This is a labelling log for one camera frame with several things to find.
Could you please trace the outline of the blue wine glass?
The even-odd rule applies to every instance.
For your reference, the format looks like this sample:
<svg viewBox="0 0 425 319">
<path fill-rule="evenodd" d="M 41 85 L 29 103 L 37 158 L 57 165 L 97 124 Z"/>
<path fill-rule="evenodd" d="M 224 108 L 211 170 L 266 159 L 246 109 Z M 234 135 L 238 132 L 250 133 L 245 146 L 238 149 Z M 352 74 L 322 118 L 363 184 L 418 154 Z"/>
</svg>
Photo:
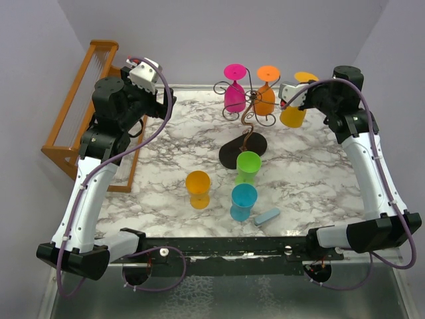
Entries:
<svg viewBox="0 0 425 319">
<path fill-rule="evenodd" d="M 235 186 L 231 193 L 230 216 L 239 222 L 247 220 L 257 199 L 258 192 L 253 185 L 241 183 Z"/>
</svg>

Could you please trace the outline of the yellow wine glass front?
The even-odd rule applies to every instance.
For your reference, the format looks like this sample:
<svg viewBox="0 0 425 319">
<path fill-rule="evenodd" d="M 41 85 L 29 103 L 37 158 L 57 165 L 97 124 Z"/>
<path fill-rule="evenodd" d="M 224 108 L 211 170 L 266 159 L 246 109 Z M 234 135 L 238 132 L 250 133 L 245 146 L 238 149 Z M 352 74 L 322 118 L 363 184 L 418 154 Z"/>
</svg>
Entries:
<svg viewBox="0 0 425 319">
<path fill-rule="evenodd" d="M 211 180 L 207 173 L 199 170 L 191 172 L 185 180 L 185 186 L 193 208 L 204 209 L 209 205 Z"/>
</svg>

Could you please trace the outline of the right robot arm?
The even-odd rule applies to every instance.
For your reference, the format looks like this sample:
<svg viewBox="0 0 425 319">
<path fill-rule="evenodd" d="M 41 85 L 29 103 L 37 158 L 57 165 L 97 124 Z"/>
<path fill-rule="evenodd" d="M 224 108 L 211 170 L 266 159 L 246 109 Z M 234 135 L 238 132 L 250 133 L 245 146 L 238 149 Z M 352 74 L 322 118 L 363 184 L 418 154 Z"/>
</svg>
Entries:
<svg viewBox="0 0 425 319">
<path fill-rule="evenodd" d="M 418 213 L 410 213 L 392 181 L 379 127 L 361 97 L 363 81 L 358 68 L 337 66 L 331 80 L 321 80 L 307 91 L 304 105 L 325 115 L 325 125 L 354 169 L 365 210 L 364 221 L 309 230 L 305 252 L 313 260 L 335 247 L 357 253 L 399 247 L 411 242 L 422 224 Z"/>
</svg>

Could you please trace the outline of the yellow wine glass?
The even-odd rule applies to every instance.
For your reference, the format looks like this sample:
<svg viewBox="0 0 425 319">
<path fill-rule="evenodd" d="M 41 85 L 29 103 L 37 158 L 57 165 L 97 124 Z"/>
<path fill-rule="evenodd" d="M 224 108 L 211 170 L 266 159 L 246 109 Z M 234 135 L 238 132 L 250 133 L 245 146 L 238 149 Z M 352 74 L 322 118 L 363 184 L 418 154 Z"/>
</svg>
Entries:
<svg viewBox="0 0 425 319">
<path fill-rule="evenodd" d="M 302 82 L 308 82 L 311 81 L 315 82 L 318 81 L 318 77 L 312 73 L 308 73 L 305 71 L 300 71 L 294 74 L 294 78 L 296 79 L 295 84 L 299 84 Z M 282 110 L 280 114 L 280 122 L 289 127 L 289 128 L 299 128 L 303 124 L 303 120 L 306 115 L 306 110 L 300 110 L 298 108 L 286 108 L 285 110 Z"/>
<path fill-rule="evenodd" d="M 207 173 L 199 170 L 191 172 L 185 180 L 185 186 L 193 208 L 204 209 L 209 205 L 211 180 Z"/>
</svg>

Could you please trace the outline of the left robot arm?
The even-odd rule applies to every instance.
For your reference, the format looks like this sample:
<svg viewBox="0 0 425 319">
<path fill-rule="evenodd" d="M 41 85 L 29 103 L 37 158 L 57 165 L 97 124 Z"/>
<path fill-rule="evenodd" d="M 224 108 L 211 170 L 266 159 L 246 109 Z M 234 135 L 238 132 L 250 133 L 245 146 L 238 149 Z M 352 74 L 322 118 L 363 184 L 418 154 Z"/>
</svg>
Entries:
<svg viewBox="0 0 425 319">
<path fill-rule="evenodd" d="M 124 229 L 97 241 L 96 223 L 112 178 L 122 158 L 131 153 L 129 131 L 143 116 L 168 122 L 176 100 L 168 87 L 163 102 L 158 102 L 155 90 L 147 91 L 130 80 L 109 76 L 95 83 L 95 112 L 80 139 L 72 195 L 52 239 L 38 246 L 38 259 L 56 270 L 98 280 L 116 259 L 126 256 L 136 263 L 145 258 L 147 247 L 140 232 Z"/>
</svg>

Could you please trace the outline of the orange wine glass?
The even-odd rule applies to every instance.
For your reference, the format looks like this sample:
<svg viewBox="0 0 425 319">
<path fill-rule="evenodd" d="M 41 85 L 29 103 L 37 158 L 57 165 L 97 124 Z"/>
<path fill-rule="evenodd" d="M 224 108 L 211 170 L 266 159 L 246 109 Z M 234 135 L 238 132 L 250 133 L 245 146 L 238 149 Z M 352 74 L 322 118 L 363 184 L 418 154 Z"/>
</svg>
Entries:
<svg viewBox="0 0 425 319">
<path fill-rule="evenodd" d="M 280 71 L 274 66 L 265 65 L 257 70 L 257 76 L 264 81 L 264 85 L 257 90 L 255 113 L 257 116 L 267 116 L 274 111 L 275 94 L 272 85 L 280 79 Z"/>
</svg>

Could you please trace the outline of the pink wine glass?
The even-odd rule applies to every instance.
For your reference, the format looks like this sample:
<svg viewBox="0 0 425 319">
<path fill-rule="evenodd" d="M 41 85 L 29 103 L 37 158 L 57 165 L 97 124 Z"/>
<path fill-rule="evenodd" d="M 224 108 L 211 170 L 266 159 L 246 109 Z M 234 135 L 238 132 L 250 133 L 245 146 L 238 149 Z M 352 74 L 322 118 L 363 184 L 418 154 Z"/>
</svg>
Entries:
<svg viewBox="0 0 425 319">
<path fill-rule="evenodd" d="M 224 69 L 224 76 L 231 81 L 224 94 L 224 107 L 230 113 L 240 113 L 246 107 L 245 91 L 239 83 L 246 76 L 247 70 L 242 64 L 230 64 Z"/>
</svg>

